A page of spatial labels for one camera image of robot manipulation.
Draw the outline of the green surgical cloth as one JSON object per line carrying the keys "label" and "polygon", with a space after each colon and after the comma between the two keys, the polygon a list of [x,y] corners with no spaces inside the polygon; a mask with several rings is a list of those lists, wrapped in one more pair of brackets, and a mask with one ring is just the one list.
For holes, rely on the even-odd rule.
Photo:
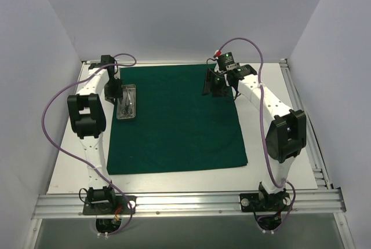
{"label": "green surgical cloth", "polygon": [[136,116],[113,118],[111,175],[227,169],[247,165],[237,108],[230,98],[203,96],[205,65],[121,69],[136,86]]}

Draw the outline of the silver curved hemostat forceps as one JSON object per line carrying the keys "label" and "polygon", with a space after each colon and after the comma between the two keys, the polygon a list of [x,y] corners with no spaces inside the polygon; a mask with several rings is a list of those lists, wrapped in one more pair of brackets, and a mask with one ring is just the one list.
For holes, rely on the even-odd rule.
{"label": "silver curved hemostat forceps", "polygon": [[134,118],[135,117],[136,108],[135,108],[134,103],[131,102],[127,105],[126,114],[127,114],[128,118]]}

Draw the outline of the silver metal instrument tray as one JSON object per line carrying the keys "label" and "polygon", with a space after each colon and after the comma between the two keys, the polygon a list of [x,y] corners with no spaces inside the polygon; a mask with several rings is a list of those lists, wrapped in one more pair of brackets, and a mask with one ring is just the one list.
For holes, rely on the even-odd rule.
{"label": "silver metal instrument tray", "polygon": [[[123,102],[125,102],[125,99],[126,99],[126,87],[130,90],[130,96],[132,98],[132,103],[134,103],[135,105],[135,108],[136,108],[136,85],[134,84],[129,84],[129,85],[122,85],[122,98],[123,98]],[[122,119],[121,117],[121,114],[120,114],[120,110],[117,110],[117,115],[116,115],[117,119],[118,120],[132,120],[134,118],[124,118]]]}

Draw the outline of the silver surgical scissors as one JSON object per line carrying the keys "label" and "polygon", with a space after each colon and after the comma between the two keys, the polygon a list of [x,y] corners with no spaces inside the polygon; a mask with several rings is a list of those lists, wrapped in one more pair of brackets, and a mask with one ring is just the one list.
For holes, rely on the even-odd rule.
{"label": "silver surgical scissors", "polygon": [[126,103],[131,103],[132,102],[132,98],[130,96],[130,90],[126,87],[126,99],[125,99],[125,102]]}

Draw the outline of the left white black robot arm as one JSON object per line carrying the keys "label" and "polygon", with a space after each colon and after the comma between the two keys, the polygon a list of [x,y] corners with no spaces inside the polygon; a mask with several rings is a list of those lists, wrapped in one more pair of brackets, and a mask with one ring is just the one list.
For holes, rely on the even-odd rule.
{"label": "left white black robot arm", "polygon": [[116,63],[110,55],[101,56],[100,63],[89,67],[92,79],[67,98],[71,127],[81,142],[88,167],[86,204],[95,204],[104,214],[116,209],[117,199],[104,157],[103,133],[107,121],[100,94],[104,93],[105,100],[112,104],[122,101],[122,81],[115,77]]}

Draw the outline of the silver straight hemostat forceps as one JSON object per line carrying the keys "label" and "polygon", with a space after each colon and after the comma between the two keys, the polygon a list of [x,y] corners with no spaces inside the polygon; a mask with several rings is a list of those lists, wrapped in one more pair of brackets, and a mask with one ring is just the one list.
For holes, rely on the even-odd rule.
{"label": "silver straight hemostat forceps", "polygon": [[128,118],[131,115],[131,106],[130,103],[123,102],[120,104],[120,114],[122,119]]}

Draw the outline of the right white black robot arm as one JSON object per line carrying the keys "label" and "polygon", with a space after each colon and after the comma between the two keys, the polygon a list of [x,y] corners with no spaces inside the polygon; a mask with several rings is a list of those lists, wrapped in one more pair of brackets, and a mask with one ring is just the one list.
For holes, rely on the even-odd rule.
{"label": "right white black robot arm", "polygon": [[236,63],[232,53],[217,52],[216,66],[205,74],[202,95],[225,97],[229,88],[247,98],[259,111],[260,133],[267,175],[260,183],[258,205],[270,210],[278,204],[278,194],[285,190],[295,158],[306,146],[307,117],[282,102],[261,80],[261,70]]}

